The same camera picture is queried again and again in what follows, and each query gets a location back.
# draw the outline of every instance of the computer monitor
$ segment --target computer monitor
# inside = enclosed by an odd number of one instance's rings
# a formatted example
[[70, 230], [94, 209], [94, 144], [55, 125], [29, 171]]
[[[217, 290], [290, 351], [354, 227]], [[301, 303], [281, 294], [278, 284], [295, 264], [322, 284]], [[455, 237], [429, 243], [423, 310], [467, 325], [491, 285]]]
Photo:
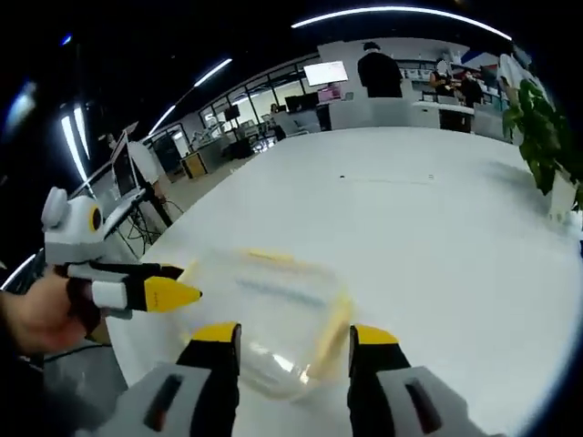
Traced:
[[118, 144], [111, 155], [111, 168], [114, 182], [118, 187], [118, 193], [121, 198], [138, 188], [134, 162], [129, 156], [128, 134], [126, 132], [121, 134]]
[[348, 80], [343, 61], [322, 62], [313, 66], [305, 66], [303, 71], [306, 73], [308, 84], [318, 86], [331, 84], [332, 82], [344, 82]]
[[225, 121], [231, 121], [240, 116], [239, 105], [225, 109]]

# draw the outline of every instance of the white tabletop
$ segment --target white tabletop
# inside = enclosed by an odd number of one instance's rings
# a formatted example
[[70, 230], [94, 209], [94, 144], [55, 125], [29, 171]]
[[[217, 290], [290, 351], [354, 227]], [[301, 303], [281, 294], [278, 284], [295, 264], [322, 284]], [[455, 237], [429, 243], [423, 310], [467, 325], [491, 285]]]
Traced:
[[472, 116], [475, 111], [472, 107], [462, 107], [461, 105], [449, 105], [446, 103], [437, 103], [437, 102], [424, 102], [423, 100], [419, 100], [417, 102], [413, 102], [414, 107], [436, 107], [437, 109], [443, 109], [445, 111], [455, 111], [461, 112], [462, 114], [469, 114]]
[[[552, 394], [581, 315], [578, 239], [551, 226], [542, 200], [517, 148], [490, 138], [324, 132], [286, 139], [237, 170], [144, 260], [186, 266], [212, 246], [330, 266], [357, 321], [396, 335], [485, 432], [517, 435]], [[107, 325], [130, 385], [180, 352], [171, 315]], [[289, 404], [241, 386], [233, 435], [352, 435], [346, 387], [347, 378], [335, 395]]]

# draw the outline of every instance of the human hand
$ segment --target human hand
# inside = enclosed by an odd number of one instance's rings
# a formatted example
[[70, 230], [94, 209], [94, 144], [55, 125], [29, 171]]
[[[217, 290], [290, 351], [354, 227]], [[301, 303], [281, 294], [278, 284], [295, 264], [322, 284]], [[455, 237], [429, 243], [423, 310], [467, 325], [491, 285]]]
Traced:
[[86, 336], [84, 324], [72, 312], [67, 293], [67, 283], [71, 280], [80, 289], [90, 285], [79, 279], [61, 278], [50, 271], [35, 282], [24, 296], [0, 293], [8, 329], [16, 346], [24, 354], [63, 351]]
[[166, 203], [166, 196], [164, 195], [164, 192], [162, 191], [162, 187], [160, 186], [159, 181], [156, 181], [153, 185], [154, 188], [154, 195], [156, 196], [156, 198], [158, 198], [158, 201], [161, 204]]

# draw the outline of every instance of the glass partition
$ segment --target glass partition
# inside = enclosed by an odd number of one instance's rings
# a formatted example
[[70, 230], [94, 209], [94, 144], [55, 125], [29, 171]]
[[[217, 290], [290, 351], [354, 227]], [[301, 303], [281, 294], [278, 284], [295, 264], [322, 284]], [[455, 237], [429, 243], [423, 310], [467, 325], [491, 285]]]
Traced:
[[247, 89], [251, 95], [251, 103], [255, 107], [255, 112], [260, 118], [258, 121], [261, 122], [263, 116], [268, 116], [271, 113], [271, 105], [276, 104], [275, 95], [266, 76], [250, 82]]
[[286, 97], [303, 96], [300, 75], [295, 66], [286, 66], [269, 74], [271, 85], [280, 105], [287, 105]]
[[255, 112], [251, 106], [251, 101], [249, 96], [245, 92], [245, 88], [241, 87], [229, 94], [230, 103], [233, 106], [239, 107], [240, 115], [237, 117], [237, 123], [239, 126], [244, 126], [245, 124], [252, 123], [257, 124], [257, 118], [255, 117]]
[[229, 132], [237, 128], [237, 122], [235, 120], [227, 121], [227, 118], [225, 117], [225, 111], [230, 107], [230, 104], [227, 101], [226, 97], [217, 100], [215, 103], [212, 104], [212, 107], [215, 110], [215, 114], [217, 114], [217, 119], [219, 120], [219, 122], [222, 122], [221, 130], [223, 132]]
[[201, 110], [200, 117], [202, 118], [204, 127], [211, 127], [217, 124], [217, 118], [215, 118], [215, 115], [212, 112], [212, 107], [205, 107], [203, 110]]

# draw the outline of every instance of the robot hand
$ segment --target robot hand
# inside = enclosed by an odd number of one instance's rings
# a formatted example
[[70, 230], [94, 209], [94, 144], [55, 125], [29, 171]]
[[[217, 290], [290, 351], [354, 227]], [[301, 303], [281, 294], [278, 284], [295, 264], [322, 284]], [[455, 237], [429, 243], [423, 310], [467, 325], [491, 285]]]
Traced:
[[[176, 365], [156, 368], [119, 398], [97, 436], [231, 436], [240, 335], [236, 322], [197, 331]], [[355, 437], [486, 437], [469, 420], [464, 399], [427, 368], [412, 368], [393, 335], [353, 325], [350, 336], [348, 407]]]
[[130, 318], [132, 310], [164, 312], [197, 301], [199, 290], [177, 281], [182, 269], [161, 264], [121, 264], [107, 259], [104, 220], [92, 198], [67, 200], [52, 188], [42, 221], [46, 262], [69, 278], [91, 281], [86, 295], [109, 315]]

